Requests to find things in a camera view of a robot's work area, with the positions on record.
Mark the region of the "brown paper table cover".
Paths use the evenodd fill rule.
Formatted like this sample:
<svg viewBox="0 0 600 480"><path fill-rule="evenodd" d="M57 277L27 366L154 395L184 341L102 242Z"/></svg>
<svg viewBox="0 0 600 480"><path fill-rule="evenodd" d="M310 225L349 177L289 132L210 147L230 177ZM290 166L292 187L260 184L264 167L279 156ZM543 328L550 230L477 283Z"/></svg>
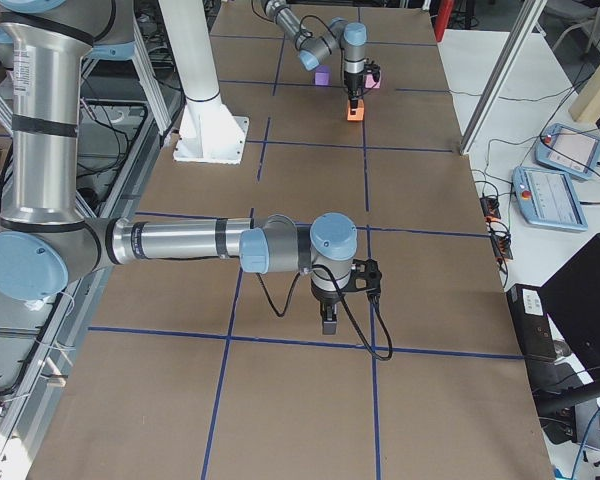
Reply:
<svg viewBox="0 0 600 480"><path fill-rule="evenodd" d="M313 85L280 30L225 4L211 44L225 102L251 120L238 165L163 151L138 208L285 215L251 265L157 261L111 273L33 479L549 479L536 418L432 29L413 10L300 6L366 23L386 72L364 123ZM352 222L381 294L345 292L322 334L311 225Z"/></svg>

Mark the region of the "orange foam cube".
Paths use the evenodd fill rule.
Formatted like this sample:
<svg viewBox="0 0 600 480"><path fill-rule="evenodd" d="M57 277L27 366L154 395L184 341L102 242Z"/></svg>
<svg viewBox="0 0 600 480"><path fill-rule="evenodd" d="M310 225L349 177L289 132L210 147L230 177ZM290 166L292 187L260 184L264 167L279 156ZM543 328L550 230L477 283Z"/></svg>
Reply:
<svg viewBox="0 0 600 480"><path fill-rule="evenodd" d="M349 101L347 102L346 119L349 122L362 122L364 120L364 115L365 105L362 99L359 100L357 109L351 109L349 107Z"/></svg>

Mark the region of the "far blue teach pendant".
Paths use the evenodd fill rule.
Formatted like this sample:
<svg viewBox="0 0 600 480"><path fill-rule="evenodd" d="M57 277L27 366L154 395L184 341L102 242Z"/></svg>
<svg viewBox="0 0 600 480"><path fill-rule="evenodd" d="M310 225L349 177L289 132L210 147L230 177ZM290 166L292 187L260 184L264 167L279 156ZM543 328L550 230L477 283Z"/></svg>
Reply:
<svg viewBox="0 0 600 480"><path fill-rule="evenodd" d="M600 137L560 123L550 125L535 147L535 160L573 178L589 180L600 159Z"/></svg>

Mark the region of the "blue teach pendant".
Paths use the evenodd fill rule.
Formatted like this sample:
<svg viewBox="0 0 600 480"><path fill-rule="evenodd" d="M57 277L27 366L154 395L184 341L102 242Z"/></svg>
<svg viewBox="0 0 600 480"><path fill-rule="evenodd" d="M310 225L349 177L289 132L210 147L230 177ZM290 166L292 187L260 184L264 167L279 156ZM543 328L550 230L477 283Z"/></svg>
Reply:
<svg viewBox="0 0 600 480"><path fill-rule="evenodd" d="M535 147L535 160L573 178L589 180L600 159L600 137L560 123L550 125Z"/></svg>
<svg viewBox="0 0 600 480"><path fill-rule="evenodd" d="M530 225L574 232L588 229L566 172L518 166L513 170L512 184L519 210Z"/></svg>

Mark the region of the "black power strip right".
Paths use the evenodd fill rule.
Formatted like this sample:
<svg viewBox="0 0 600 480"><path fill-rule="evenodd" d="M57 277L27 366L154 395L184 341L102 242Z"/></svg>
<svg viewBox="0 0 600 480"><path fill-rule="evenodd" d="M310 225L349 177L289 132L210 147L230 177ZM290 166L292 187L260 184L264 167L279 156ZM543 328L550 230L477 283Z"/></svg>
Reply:
<svg viewBox="0 0 600 480"><path fill-rule="evenodd" d="M494 256L498 262L513 259L511 238L506 232L494 231L490 234Z"/></svg>

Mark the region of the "black control box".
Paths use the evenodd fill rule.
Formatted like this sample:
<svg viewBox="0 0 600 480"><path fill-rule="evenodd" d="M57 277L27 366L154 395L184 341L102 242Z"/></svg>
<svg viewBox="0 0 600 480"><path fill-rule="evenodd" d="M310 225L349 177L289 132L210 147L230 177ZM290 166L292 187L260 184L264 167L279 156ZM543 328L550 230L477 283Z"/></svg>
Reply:
<svg viewBox="0 0 600 480"><path fill-rule="evenodd" d="M514 284L506 292L506 297L522 355L531 360L555 361L553 338L539 288Z"/></svg>

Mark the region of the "purple foam cube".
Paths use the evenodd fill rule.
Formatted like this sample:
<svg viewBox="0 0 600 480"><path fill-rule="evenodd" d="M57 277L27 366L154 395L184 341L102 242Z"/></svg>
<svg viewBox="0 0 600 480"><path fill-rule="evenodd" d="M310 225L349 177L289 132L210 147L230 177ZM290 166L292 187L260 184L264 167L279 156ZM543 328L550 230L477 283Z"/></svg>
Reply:
<svg viewBox="0 0 600 480"><path fill-rule="evenodd" d="M320 65L314 71L314 84L316 86L329 86L330 76L330 67L327 65Z"/></svg>

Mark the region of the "black laptop monitor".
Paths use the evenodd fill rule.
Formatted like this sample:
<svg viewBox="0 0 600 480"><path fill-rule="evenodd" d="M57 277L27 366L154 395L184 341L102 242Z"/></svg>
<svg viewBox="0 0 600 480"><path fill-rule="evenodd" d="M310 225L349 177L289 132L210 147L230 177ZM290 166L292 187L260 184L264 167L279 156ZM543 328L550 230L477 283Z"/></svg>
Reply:
<svg viewBox="0 0 600 480"><path fill-rule="evenodd" d="M580 362L600 366L600 233L542 285L540 297Z"/></svg>

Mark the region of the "pink foam cube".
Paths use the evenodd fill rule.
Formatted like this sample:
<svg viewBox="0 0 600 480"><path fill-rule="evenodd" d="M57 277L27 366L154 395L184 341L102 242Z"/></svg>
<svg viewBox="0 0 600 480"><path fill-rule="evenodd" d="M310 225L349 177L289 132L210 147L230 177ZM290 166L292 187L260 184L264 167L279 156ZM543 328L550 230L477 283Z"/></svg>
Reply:
<svg viewBox="0 0 600 480"><path fill-rule="evenodd" d="M380 70L366 70L364 76L364 89L379 89L381 84L381 71Z"/></svg>

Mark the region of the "wooden beam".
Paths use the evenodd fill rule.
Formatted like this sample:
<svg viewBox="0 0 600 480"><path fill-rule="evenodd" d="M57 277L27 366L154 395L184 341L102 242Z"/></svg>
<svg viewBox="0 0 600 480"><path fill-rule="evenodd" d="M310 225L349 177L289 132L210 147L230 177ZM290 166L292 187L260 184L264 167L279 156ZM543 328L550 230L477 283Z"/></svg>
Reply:
<svg viewBox="0 0 600 480"><path fill-rule="evenodd" d="M600 65L569 108L575 122L595 123L600 119Z"/></svg>

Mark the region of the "near blue teach pendant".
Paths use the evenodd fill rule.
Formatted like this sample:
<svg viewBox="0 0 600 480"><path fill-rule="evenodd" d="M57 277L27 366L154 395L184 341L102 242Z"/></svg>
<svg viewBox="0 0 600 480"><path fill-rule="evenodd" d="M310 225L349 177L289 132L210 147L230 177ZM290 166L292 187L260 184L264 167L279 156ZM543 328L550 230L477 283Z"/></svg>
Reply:
<svg viewBox="0 0 600 480"><path fill-rule="evenodd" d="M512 184L519 210L530 225L574 232L588 229L566 172L518 166L513 170Z"/></svg>

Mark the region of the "black power strip left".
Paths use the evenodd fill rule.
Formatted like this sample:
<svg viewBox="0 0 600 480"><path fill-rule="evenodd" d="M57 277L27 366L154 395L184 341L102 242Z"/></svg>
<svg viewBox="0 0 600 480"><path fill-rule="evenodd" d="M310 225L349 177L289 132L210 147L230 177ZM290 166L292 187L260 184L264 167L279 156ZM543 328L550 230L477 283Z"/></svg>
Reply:
<svg viewBox="0 0 600 480"><path fill-rule="evenodd" d="M486 221L500 220L499 199L494 195L480 197L480 205Z"/></svg>

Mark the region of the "grey aluminium profile post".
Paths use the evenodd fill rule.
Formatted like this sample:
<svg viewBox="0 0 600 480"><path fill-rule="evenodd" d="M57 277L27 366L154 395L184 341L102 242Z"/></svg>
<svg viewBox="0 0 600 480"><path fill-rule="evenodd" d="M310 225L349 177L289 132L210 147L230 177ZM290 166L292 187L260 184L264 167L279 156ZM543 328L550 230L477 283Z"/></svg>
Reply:
<svg viewBox="0 0 600 480"><path fill-rule="evenodd" d="M459 151L462 155L467 155L470 152L479 136L518 55L528 36L533 31L546 4L547 0L524 2L485 85L480 100L474 109L465 133L463 134L459 147Z"/></svg>

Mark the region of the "black power strip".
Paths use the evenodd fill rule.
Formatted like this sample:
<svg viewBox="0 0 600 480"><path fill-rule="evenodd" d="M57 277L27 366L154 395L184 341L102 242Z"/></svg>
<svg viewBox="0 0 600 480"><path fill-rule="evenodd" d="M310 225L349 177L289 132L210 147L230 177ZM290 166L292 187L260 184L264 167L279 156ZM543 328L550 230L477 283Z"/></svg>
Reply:
<svg viewBox="0 0 600 480"><path fill-rule="evenodd" d="M511 238L506 232L494 231L490 234L494 256L498 262L513 259Z"/></svg>
<svg viewBox="0 0 600 480"><path fill-rule="evenodd" d="M499 199L494 195L480 197L480 205L486 221L500 220Z"/></svg>

